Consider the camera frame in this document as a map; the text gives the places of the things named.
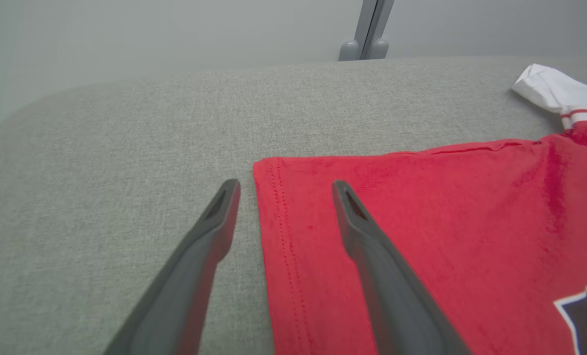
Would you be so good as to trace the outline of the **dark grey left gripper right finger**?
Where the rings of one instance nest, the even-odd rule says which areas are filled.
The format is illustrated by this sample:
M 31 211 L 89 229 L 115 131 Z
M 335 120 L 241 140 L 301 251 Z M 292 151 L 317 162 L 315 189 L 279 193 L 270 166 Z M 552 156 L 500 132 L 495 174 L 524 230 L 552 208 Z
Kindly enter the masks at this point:
M 380 355 L 469 355 L 470 349 L 351 186 L 332 183 L 344 250 L 355 263 Z

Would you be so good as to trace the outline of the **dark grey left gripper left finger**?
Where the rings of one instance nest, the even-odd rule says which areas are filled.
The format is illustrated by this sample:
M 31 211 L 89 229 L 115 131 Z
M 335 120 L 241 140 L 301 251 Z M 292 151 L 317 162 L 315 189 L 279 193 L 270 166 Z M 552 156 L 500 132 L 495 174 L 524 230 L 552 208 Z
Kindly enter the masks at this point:
M 240 182 L 226 180 L 138 301 L 107 355 L 196 355 L 217 265 L 233 241 Z

